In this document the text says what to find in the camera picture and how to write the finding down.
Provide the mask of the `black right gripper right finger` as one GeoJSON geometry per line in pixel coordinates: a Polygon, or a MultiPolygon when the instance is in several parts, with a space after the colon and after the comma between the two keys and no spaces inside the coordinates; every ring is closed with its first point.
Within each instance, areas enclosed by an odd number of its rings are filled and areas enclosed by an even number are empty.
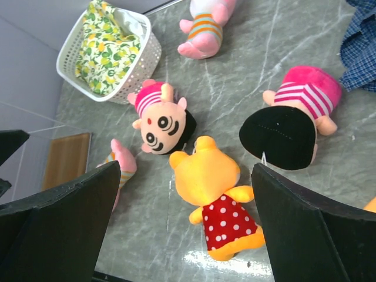
{"type": "Polygon", "coordinates": [[[275,281],[375,281],[375,213],[261,163],[251,181],[275,281]]]}

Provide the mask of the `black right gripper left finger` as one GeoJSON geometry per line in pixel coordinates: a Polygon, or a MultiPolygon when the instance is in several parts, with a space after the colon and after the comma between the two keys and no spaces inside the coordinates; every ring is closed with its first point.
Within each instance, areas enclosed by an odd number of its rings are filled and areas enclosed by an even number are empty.
{"type": "Polygon", "coordinates": [[[1,281],[91,281],[119,181],[112,161],[1,205],[1,281]]]}

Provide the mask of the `yellow bear plush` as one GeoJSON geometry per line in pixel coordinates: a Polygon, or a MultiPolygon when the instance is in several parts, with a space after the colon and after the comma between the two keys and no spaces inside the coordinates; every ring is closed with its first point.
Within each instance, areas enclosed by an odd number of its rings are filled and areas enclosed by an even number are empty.
{"type": "Polygon", "coordinates": [[[189,221],[203,224],[212,259],[228,261],[240,251],[265,244],[261,226],[242,206],[254,200],[253,188],[237,184],[240,167],[217,147],[212,137],[198,137],[194,153],[174,152],[169,162],[177,193],[197,207],[189,221]]]}
{"type": "Polygon", "coordinates": [[[376,213],[376,197],[373,198],[365,207],[364,210],[376,213]]]}

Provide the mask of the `pink pig plush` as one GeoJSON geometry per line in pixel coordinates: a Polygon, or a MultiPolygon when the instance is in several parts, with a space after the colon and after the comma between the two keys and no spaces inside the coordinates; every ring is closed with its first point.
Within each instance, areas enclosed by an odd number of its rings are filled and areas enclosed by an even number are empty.
{"type": "Polygon", "coordinates": [[[237,0],[191,0],[190,14],[193,19],[179,22],[187,39],[178,46],[178,53],[190,59],[206,59],[216,55],[223,41],[223,27],[238,5],[237,0]]]}
{"type": "Polygon", "coordinates": [[[97,167],[100,167],[101,165],[111,162],[111,161],[118,161],[120,165],[120,182],[119,182],[119,188],[117,191],[117,195],[115,198],[115,202],[112,208],[112,211],[116,208],[118,205],[118,200],[120,196],[120,190],[122,187],[126,184],[126,182],[136,173],[137,171],[137,164],[136,159],[132,155],[129,149],[124,147],[120,141],[117,139],[112,139],[111,143],[111,153],[107,156],[105,161],[103,163],[100,163],[97,165],[97,167]]]}

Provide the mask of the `black-haired doll face-down plush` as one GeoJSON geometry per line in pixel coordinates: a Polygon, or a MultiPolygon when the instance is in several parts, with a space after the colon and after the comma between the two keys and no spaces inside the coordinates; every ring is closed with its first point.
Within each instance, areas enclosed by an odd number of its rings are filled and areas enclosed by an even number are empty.
{"type": "Polygon", "coordinates": [[[266,90],[267,107],[250,115],[239,130],[243,147],[254,157],[283,170],[312,164],[317,135],[332,135],[337,125],[330,117],[341,98],[341,86],[316,66],[291,68],[277,91],[266,90]]]}

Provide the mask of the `black-haired doll face-up plush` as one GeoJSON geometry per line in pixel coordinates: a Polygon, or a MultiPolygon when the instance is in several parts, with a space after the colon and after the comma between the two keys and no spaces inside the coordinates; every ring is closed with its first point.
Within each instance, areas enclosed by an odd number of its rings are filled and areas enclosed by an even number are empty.
{"type": "Polygon", "coordinates": [[[187,110],[186,98],[174,101],[172,85],[146,79],[140,91],[128,94],[127,99],[139,115],[132,126],[142,135],[142,151],[169,155],[183,150],[197,122],[187,110]]]}

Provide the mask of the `lemon print cloth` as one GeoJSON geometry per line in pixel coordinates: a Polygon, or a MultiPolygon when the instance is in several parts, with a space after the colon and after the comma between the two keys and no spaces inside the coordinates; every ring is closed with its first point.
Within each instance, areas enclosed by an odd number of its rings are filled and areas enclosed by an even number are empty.
{"type": "Polygon", "coordinates": [[[117,11],[105,1],[91,1],[83,16],[75,75],[99,96],[114,91],[141,48],[140,38],[115,19],[117,11]]]}

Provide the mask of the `blue checked shirt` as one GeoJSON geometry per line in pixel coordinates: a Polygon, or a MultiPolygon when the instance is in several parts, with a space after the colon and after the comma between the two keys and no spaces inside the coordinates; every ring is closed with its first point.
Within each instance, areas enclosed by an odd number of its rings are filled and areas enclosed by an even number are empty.
{"type": "Polygon", "coordinates": [[[340,83],[347,91],[375,92],[375,0],[348,0],[355,8],[340,46],[345,72],[340,83]]]}

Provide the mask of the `white perforated plastic basket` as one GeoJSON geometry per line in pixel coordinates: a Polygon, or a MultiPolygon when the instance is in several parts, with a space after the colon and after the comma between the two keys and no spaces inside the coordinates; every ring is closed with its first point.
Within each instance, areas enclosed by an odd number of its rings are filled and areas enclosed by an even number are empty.
{"type": "Polygon", "coordinates": [[[87,9],[83,12],[70,31],[60,50],[56,62],[56,70],[64,80],[84,95],[97,102],[126,104],[127,95],[131,92],[138,92],[142,86],[142,82],[153,75],[162,54],[161,45],[152,32],[149,18],[137,12],[122,8],[118,9],[130,13],[137,20],[144,22],[146,25],[146,35],[144,41],[140,41],[141,48],[137,57],[134,59],[125,77],[120,81],[120,84],[117,85],[113,92],[106,96],[96,95],[90,90],[84,81],[78,79],[75,75],[76,60],[83,42],[83,16],[87,9]]]}

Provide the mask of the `white cloth in basket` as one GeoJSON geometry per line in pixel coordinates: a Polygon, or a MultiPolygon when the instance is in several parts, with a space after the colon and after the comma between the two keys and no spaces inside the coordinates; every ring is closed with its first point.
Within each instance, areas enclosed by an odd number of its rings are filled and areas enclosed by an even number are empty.
{"type": "Polygon", "coordinates": [[[115,9],[113,16],[124,35],[135,35],[140,41],[144,41],[146,35],[146,25],[144,22],[137,20],[130,13],[118,8],[115,9]]]}

